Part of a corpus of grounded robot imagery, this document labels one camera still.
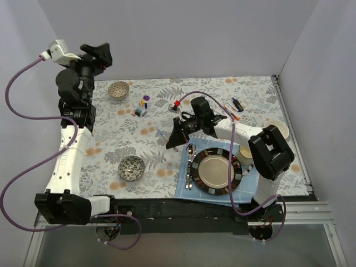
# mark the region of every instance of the wall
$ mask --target wall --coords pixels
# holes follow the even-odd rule
[[[70,49],[111,45],[98,79],[280,73],[318,0],[38,0]]]
[[[36,0],[0,0],[0,189],[16,174],[58,151],[60,122],[27,121],[12,114],[4,101],[8,80],[47,49],[56,39]],[[10,100],[29,115],[57,115],[55,77],[61,67],[45,62],[15,82]],[[5,195],[5,207],[14,220],[33,226],[37,209],[33,200],[43,192],[54,162],[15,182]],[[0,266],[22,266],[32,233],[16,229],[0,214]]]
[[[280,75],[316,194],[327,200],[350,266],[356,264],[356,2],[320,0]]]

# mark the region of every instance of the bowl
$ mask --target bowl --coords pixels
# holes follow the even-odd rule
[[[108,94],[116,99],[122,99],[124,96],[127,95],[130,87],[127,82],[114,82],[112,85],[109,86],[107,92]]]
[[[284,139],[287,139],[287,137],[289,136],[289,129],[284,122],[281,122],[279,120],[269,120],[263,125],[263,128],[266,128],[269,125],[276,126]]]
[[[137,156],[128,156],[120,161],[117,171],[121,178],[132,182],[144,174],[145,167],[146,166],[142,158]]]

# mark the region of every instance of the white bowl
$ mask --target white bowl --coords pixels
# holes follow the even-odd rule
[[[282,134],[284,139],[287,139],[287,137],[289,136],[289,129],[284,122],[281,122],[279,120],[269,120],[269,121],[265,122],[265,124],[263,125],[263,128],[266,128],[269,125],[276,126],[278,128],[278,130],[280,131],[280,133]]]

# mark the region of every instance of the patterned bowl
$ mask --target patterned bowl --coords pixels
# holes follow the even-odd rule
[[[145,167],[142,158],[128,156],[120,161],[118,165],[118,174],[126,181],[135,181],[144,174]]]
[[[112,85],[109,86],[107,92],[111,97],[116,99],[122,99],[124,96],[127,95],[130,87],[126,82],[114,82]]]

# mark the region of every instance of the tabletop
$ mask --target tabletop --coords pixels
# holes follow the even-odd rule
[[[108,87],[114,82],[95,82],[96,121],[81,170],[80,195],[83,197],[98,194],[110,194],[118,199],[174,197],[183,146],[178,147],[178,152],[167,150],[166,140],[157,130],[170,136],[177,114],[168,112],[168,105],[188,92],[203,91],[222,104],[231,103],[232,97],[237,98],[244,108],[240,113],[241,123],[246,125],[262,127],[268,120],[285,121],[270,77],[130,80],[125,81],[130,91],[123,100],[108,95]],[[144,95],[151,97],[147,102],[147,115],[133,116],[132,110]],[[200,95],[196,93],[183,100],[183,111],[192,111],[190,101],[197,96]],[[217,105],[207,100],[211,108],[220,113]],[[191,136],[214,139],[202,131]],[[290,136],[287,143],[296,157],[280,183],[278,194],[307,195],[305,174]],[[133,182],[121,179],[117,172],[121,159],[129,155],[141,157],[146,165],[144,175]]]

